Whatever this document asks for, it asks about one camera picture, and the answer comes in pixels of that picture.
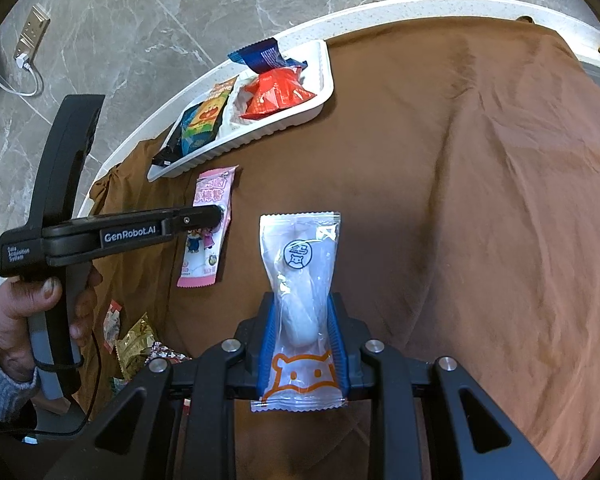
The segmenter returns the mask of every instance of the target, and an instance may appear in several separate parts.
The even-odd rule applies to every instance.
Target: brown tablecloth
[[[188,205],[200,172],[242,168],[220,283],[175,286],[184,240],[99,260],[96,333],[113,298],[123,333],[147,311],[161,341],[199,355],[270,290],[260,215],[337,210],[333,290],[350,315],[409,356],[455,356],[579,480],[600,455],[600,89],[528,23],[413,20],[329,49],[335,92],[316,120],[152,184],[162,137],[142,142],[96,183],[95,212]],[[116,366],[106,356],[103,378]],[[238,404],[238,477],[366,478],[367,410]]]

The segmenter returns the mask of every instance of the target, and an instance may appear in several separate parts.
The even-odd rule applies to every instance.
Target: snack package
[[[254,412],[325,410],[346,402],[327,329],[339,231],[340,214],[334,212],[260,217],[276,333],[269,382],[261,399],[251,403]]]
[[[178,286],[205,286],[216,282],[222,240],[231,221],[231,185],[236,168],[209,170],[198,177],[193,205],[220,206],[222,220],[212,231],[189,231]]]
[[[244,87],[253,98],[241,118],[261,119],[314,98],[315,94],[300,84],[301,71],[300,67],[275,68],[260,74]]]
[[[189,120],[187,112],[183,114],[180,137],[183,156],[189,155],[216,138],[222,122],[222,110],[234,88],[235,79],[234,77],[229,81],[214,85],[209,97],[196,109],[192,119]]]
[[[111,393],[113,393],[114,396],[116,396],[124,389],[128,382],[129,381],[126,379],[120,379],[119,377],[111,377],[109,378],[109,389],[111,390]]]
[[[183,361],[189,361],[191,359],[191,357],[187,357],[184,354],[179,354],[176,351],[171,350],[171,348],[163,345],[160,341],[154,342],[153,346],[151,347],[149,357],[146,359],[144,364],[148,364],[151,359],[155,359],[157,357],[167,359],[172,365],[181,363]]]
[[[193,119],[196,117],[198,110],[202,106],[202,103],[198,103],[197,105],[193,105],[191,108],[187,108],[184,110],[182,114],[182,119],[180,120],[180,136],[187,131],[189,125],[193,122]]]
[[[116,339],[120,335],[120,310],[122,310],[122,307],[111,300],[102,323],[102,345],[109,353],[113,352]]]
[[[144,366],[154,342],[154,329],[149,325],[146,314],[142,315],[122,339],[116,341],[118,362],[127,381]]]
[[[234,63],[241,63],[248,66],[256,74],[263,74],[272,68],[283,66],[298,66],[301,69],[307,67],[306,61],[283,58],[282,54],[280,54],[276,38],[266,38],[257,43],[244,46],[239,50],[229,53],[227,57]]]

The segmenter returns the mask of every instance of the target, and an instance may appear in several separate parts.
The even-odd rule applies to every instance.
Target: metal screw
[[[458,368],[458,361],[452,357],[441,357],[438,360],[438,366],[447,372],[453,372],[456,368]]]
[[[168,367],[169,363],[167,362],[167,359],[163,359],[161,357],[157,357],[149,361],[149,370],[151,370],[154,374],[160,374]]]
[[[379,354],[384,350],[384,343],[378,339],[370,339],[365,343],[365,348],[374,354]]]
[[[240,349],[241,344],[237,339],[225,339],[222,341],[222,350],[225,352],[235,352]]]

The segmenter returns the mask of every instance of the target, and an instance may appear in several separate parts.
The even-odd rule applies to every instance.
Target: orange cartoon face logo
[[[321,356],[300,354],[287,357],[284,354],[276,354],[271,367],[276,373],[276,378],[271,389],[262,396],[262,402],[283,390],[307,394],[324,386],[338,387],[331,351]]]

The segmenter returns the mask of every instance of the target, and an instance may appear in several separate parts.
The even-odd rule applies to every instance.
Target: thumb
[[[10,282],[10,317],[29,317],[56,306],[62,296],[62,285],[57,278],[48,278],[43,283],[27,283],[22,280]]]

